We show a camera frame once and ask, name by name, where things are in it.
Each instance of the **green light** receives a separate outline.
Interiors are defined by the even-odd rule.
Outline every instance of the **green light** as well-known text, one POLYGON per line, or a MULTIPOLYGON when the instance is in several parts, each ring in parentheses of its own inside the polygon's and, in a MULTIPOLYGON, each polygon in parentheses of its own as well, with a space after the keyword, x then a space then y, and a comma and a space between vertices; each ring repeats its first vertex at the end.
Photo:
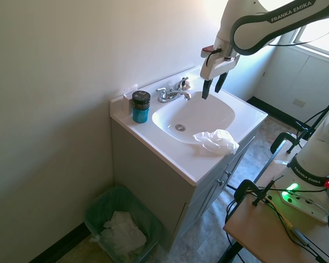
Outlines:
MULTIPOLYGON (((286 188, 286 190, 292 191, 295 190, 298 187, 297 183, 292 184, 291 186, 289 186, 288 188, 286 188)), ((282 192, 281 195, 284 197, 287 197, 289 195, 288 192, 282 192)))
POLYGON ((292 191, 292 190, 295 190, 297 187, 298 187, 298 184, 294 183, 291 186, 289 186, 288 188, 286 188, 286 190, 292 191))

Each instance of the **sink drain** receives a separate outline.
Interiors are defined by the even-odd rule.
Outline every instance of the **sink drain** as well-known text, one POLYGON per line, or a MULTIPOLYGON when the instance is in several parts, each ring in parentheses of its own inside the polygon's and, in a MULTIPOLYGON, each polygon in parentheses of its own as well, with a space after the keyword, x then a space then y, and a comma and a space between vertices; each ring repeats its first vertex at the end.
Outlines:
POLYGON ((177 124, 175 126, 175 129, 178 130, 178 131, 180 131, 180 132, 184 132, 186 130, 186 127, 184 125, 182 125, 182 124, 177 124))

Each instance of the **vanity cabinet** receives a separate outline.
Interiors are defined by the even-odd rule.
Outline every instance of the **vanity cabinet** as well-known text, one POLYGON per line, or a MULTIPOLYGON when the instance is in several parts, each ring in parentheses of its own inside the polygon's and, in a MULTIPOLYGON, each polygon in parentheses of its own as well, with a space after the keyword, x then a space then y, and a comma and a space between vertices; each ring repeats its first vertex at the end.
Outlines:
POLYGON ((191 185, 135 136, 112 120, 115 183, 124 185, 163 223, 161 245, 169 250, 226 188, 259 127, 205 177, 191 185))

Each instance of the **jar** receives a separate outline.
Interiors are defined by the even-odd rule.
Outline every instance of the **jar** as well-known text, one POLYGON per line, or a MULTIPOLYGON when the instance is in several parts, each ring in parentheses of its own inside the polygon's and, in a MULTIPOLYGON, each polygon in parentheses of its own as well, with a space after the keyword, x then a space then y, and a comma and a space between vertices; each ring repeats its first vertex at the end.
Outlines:
POLYGON ((148 120, 150 109, 150 94, 142 90, 133 93, 133 121, 144 123, 148 120))

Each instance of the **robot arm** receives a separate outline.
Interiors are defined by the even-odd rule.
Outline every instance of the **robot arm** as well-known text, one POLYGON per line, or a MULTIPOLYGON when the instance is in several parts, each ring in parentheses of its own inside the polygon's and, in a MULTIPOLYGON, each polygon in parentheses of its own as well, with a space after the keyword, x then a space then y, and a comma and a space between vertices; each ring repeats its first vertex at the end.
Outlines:
POLYGON ((213 48, 201 54, 211 54, 201 70, 205 79, 202 97, 207 98, 214 77, 220 76, 215 89, 220 91, 239 54, 252 55, 276 37, 327 17, 329 0, 294 0, 270 12, 258 0, 229 0, 213 48))

